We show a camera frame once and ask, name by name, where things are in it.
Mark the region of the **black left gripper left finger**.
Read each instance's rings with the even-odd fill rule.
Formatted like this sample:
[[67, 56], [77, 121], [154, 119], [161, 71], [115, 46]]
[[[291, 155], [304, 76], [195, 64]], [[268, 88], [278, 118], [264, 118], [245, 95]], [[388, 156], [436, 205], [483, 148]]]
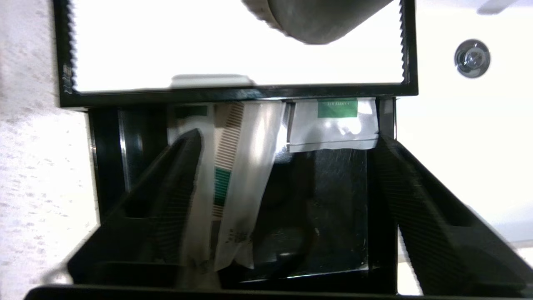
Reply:
[[68, 261], [75, 285], [173, 286], [202, 142], [189, 130], [149, 165]]

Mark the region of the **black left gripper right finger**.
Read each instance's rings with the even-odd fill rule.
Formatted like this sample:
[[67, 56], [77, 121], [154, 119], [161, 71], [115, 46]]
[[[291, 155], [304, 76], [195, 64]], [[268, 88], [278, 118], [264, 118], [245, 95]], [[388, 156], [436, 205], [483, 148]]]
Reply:
[[531, 295], [531, 267], [407, 148], [381, 136], [372, 152], [425, 295]]

